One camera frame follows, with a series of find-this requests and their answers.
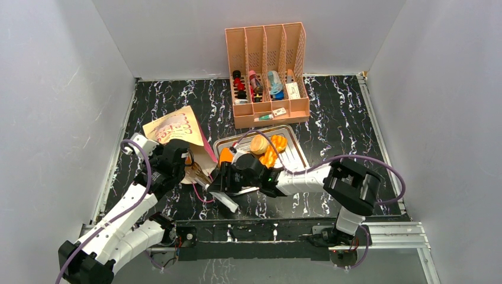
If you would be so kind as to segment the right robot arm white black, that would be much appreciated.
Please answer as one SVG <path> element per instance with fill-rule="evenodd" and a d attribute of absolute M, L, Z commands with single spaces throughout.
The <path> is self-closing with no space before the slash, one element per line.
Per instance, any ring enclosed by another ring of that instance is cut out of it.
<path fill-rule="evenodd" d="M 317 247 L 351 245 L 365 218 L 373 214 L 382 177 L 347 157 L 317 167 L 289 172 L 267 167 L 252 154 L 222 162 L 205 188 L 231 211 L 237 205 L 228 196 L 242 188 L 257 188 L 269 197 L 326 192 L 341 208 L 332 229 L 314 229 L 308 241 Z"/>

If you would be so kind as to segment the orange braided fake bread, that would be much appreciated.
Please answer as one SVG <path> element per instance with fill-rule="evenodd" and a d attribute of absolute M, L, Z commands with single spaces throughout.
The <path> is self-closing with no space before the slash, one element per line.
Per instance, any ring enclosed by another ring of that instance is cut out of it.
<path fill-rule="evenodd" d="M 259 161 L 266 166 L 271 168 L 275 166 L 278 159 L 278 154 L 282 153 L 288 144 L 288 140 L 281 135 L 273 135 L 271 137 L 271 144 L 268 145 L 264 154 L 259 158 Z"/>

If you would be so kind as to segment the silver metal tray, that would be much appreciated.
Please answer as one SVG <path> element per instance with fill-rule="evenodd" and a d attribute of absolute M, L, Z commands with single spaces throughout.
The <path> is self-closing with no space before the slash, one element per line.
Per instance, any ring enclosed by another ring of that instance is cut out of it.
<path fill-rule="evenodd" d="M 292 170 L 310 167 L 310 165 L 308 164 L 308 161 L 304 155 L 304 152 L 299 144 L 299 141 L 296 138 L 294 130 L 292 129 L 291 126 L 289 126 L 289 125 L 275 125 L 272 127 L 261 128 L 261 129 L 259 129 L 259 131 L 261 131 L 264 135 L 266 135 L 269 138 L 271 138 L 273 135 L 278 135 L 283 138 L 286 138 L 288 144 L 286 146 L 286 149 L 282 153 L 280 153 L 280 157 L 286 163 L 286 166 L 288 166 L 288 167 L 291 166 L 290 168 Z M 245 138 L 240 142 L 240 144 L 238 145 L 237 148 L 242 149 L 244 151 L 249 151 L 250 143 L 251 143 L 252 139 L 257 135 L 261 136 L 258 133 L 251 133 L 251 134 L 246 135 Z M 216 157 L 219 158 L 219 155 L 223 151 L 223 148 L 233 146 L 234 143 L 236 143 L 241 137 L 242 137 L 242 134 L 234 135 L 234 136 L 218 139 L 216 142 L 214 142 L 213 152 L 215 153 Z M 257 187 L 245 187 L 238 193 L 227 193 L 227 194 L 228 194 L 228 196 L 238 196 L 238 195 L 250 193 L 253 191 L 258 191 L 258 188 Z"/>

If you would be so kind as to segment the metal tongs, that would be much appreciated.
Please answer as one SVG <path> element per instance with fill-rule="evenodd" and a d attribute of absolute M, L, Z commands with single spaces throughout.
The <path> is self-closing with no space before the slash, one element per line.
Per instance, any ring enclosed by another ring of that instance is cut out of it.
<path fill-rule="evenodd" d="M 226 206 L 232 213 L 235 213 L 239 205 L 235 203 L 227 194 L 222 192 L 211 192 L 212 196 Z"/>

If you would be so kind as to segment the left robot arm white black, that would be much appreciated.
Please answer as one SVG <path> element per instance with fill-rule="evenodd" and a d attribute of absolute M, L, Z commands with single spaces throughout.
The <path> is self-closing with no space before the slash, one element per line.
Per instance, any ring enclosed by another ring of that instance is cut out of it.
<path fill-rule="evenodd" d="M 162 145 L 136 134 L 120 147 L 125 154 L 135 154 L 142 169 L 100 222 L 78 240 L 60 246 L 56 283 L 111 283 L 125 264 L 149 247 L 176 241 L 174 222 L 161 213 L 145 222 L 139 218 L 184 179 L 186 162 L 194 160 L 190 144 L 173 139 Z"/>

